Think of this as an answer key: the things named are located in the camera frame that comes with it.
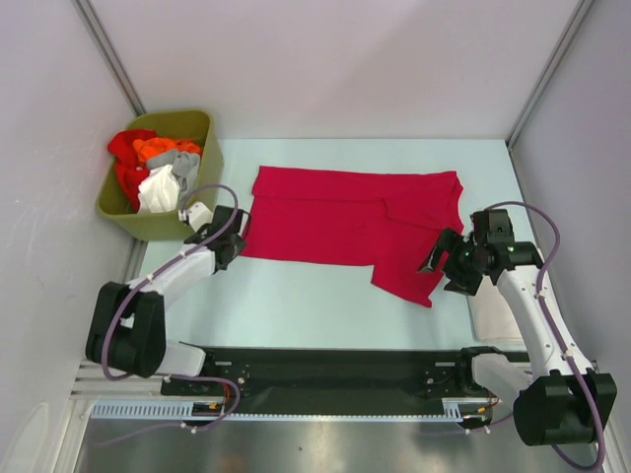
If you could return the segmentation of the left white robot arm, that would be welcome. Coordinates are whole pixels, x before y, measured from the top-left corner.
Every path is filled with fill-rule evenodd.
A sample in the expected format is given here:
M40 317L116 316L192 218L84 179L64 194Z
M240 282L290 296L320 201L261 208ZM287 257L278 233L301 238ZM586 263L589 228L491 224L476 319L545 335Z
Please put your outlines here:
M217 369L203 349L167 334L167 310L200 281L228 268L245 249L249 213L197 202L180 214L194 228L174 258L143 278L108 282L99 293L89 330L86 358L122 376L183 376L194 392L211 391Z

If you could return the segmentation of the crimson red t shirt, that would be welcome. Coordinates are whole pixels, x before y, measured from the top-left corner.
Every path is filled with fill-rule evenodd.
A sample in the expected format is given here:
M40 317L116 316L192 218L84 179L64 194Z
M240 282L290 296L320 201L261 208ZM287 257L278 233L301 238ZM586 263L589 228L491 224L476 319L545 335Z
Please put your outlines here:
M442 276L419 269L441 230L462 232L462 192L453 170L400 174L261 167L251 190L244 254L370 266L374 286L429 307Z

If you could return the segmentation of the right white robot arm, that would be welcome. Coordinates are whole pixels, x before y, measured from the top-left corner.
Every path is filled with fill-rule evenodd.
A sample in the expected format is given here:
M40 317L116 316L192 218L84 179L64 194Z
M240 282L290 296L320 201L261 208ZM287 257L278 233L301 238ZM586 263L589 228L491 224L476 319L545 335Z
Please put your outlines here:
M546 279L549 262L531 241L518 241L506 209L496 204L471 216L464 236L445 228L419 270L442 271L450 292L475 296L489 280L522 335L530 371L486 348L455 370L466 395L484 388L509 406L528 446L604 443L617 395L612 376L594 369L568 330Z

